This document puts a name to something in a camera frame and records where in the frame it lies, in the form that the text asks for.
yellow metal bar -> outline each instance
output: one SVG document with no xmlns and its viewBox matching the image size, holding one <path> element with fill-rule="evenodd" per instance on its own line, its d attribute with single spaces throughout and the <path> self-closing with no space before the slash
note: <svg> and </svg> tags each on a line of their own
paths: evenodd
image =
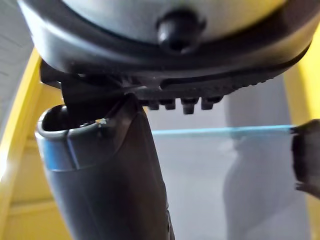
<svg viewBox="0 0 320 240">
<path fill-rule="evenodd" d="M 53 199 L 42 200 L 30 203 L 14 204 L 10 207 L 9 216 L 18 216 L 23 214 L 34 214 L 36 212 L 43 212 L 56 209 L 57 205 Z"/>
<path fill-rule="evenodd" d="M 284 74 L 292 123 L 320 119 L 320 27 L 303 59 Z M 320 201 L 307 196 L 312 240 L 320 240 Z"/>
<path fill-rule="evenodd" d="M 31 124 L 31 118 L 27 116 L 32 114 L 36 107 L 30 103 L 40 95 L 41 91 L 38 81 L 40 62 L 39 54 L 33 50 L 0 144 L 0 166 L 6 166 L 0 182 L 0 239 L 4 234 L 15 179 L 23 153 L 23 147 L 17 146 L 25 144 Z"/>
<path fill-rule="evenodd" d="M 31 149 L 38 149 L 37 141 L 34 138 L 27 138 L 25 147 Z"/>
</svg>

black bracket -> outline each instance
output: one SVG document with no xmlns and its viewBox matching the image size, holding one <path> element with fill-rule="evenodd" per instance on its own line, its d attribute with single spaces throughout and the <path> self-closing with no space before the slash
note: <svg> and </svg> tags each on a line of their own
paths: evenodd
<svg viewBox="0 0 320 240">
<path fill-rule="evenodd" d="M 291 129 L 296 189 L 320 199 L 320 120 Z"/>
<path fill-rule="evenodd" d="M 123 88 L 118 78 L 85 76 L 55 70 L 42 61 L 41 81 L 62 92 L 68 113 L 77 120 L 90 122 L 102 119 L 129 90 Z"/>
</svg>

